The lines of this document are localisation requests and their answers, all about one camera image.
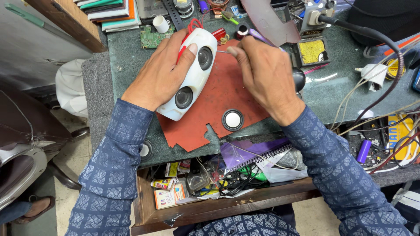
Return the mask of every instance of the purple battery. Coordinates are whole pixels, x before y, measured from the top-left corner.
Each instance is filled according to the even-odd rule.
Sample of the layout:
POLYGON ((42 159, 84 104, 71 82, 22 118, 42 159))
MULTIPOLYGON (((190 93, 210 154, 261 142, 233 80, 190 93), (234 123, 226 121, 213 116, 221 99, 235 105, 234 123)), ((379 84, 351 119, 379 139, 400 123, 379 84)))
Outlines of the purple battery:
POLYGON ((201 13, 204 14, 209 10, 209 8, 207 7, 207 2, 206 1, 198 0, 198 3, 200 4, 201 13))
POLYGON ((365 163, 366 157, 368 156, 370 145, 372 144, 369 140, 363 140, 362 146, 360 147, 359 154, 356 160, 360 163, 365 163))

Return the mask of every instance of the blue patterned shirt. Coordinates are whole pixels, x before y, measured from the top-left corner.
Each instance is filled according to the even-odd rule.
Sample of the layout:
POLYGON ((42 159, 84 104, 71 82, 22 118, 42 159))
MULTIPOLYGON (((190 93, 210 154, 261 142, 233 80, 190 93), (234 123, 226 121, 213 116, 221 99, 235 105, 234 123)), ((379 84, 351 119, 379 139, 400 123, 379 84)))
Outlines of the blue patterned shirt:
MULTIPOLYGON (((152 116, 149 110, 117 101, 105 137, 79 176, 83 187, 66 236, 130 235, 139 149, 152 116)), ((327 130, 308 107, 283 131, 302 152, 313 183, 341 220, 341 235, 411 235, 404 227, 406 220, 350 155, 347 141, 327 130)), ((255 212, 199 224, 190 235, 299 234, 281 217, 255 212)))

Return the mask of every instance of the tiled floor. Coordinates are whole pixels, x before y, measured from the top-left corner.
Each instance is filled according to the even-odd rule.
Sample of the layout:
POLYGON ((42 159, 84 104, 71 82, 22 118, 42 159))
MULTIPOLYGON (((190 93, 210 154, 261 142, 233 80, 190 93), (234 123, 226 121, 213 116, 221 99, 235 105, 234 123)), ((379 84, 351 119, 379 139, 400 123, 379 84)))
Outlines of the tiled floor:
MULTIPOLYGON (((74 131, 87 126, 87 119, 70 115, 63 109, 52 111, 61 123, 69 131, 74 131)), ((85 136, 73 143, 67 144, 60 154, 54 158, 58 165, 73 180, 81 173, 89 161, 91 152, 90 136, 85 136)), ((57 235, 63 236, 67 231, 68 218, 71 209, 76 203, 78 191, 64 187, 55 178, 56 213, 57 213, 57 235)), ((333 212, 328 208, 322 197, 310 199, 293 204, 296 215, 296 228, 301 236, 336 236, 339 235, 337 220, 333 212)), ((131 213, 131 224, 134 224, 134 215, 131 213)), ((146 236, 171 236, 174 229, 146 234, 146 236)))

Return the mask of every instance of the hand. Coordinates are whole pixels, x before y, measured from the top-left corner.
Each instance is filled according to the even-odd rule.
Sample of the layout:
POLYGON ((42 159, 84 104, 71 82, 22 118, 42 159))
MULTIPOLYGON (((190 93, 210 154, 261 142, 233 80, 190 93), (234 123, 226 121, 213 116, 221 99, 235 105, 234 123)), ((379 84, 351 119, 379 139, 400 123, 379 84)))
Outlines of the hand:
POLYGON ((305 103, 296 95, 288 53, 252 36, 227 51, 238 60, 245 87, 279 125, 288 126, 300 116, 305 103))
POLYGON ((121 97, 122 100, 155 111, 167 103, 178 91, 197 55, 197 44, 191 44, 178 59, 181 42, 187 29, 174 33, 170 39, 160 42, 156 51, 132 84, 121 97))

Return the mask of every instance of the sandal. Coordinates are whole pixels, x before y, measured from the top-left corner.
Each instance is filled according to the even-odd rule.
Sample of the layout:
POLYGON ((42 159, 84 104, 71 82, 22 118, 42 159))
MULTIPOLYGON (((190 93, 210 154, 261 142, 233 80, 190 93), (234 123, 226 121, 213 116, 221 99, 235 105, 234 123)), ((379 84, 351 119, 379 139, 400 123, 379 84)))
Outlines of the sandal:
POLYGON ((49 209, 53 208, 55 206, 55 197, 46 196, 46 197, 40 198, 39 200, 47 198, 47 197, 50 199, 50 204, 48 205, 47 208, 45 208, 39 214, 37 214, 36 216, 32 216, 32 217, 21 216, 21 217, 17 218, 16 220, 14 220, 13 222, 16 223, 16 224, 20 224, 20 225, 29 223, 29 222, 35 220, 36 218, 38 218, 39 216, 41 216, 42 214, 44 214, 45 212, 47 212, 49 209))

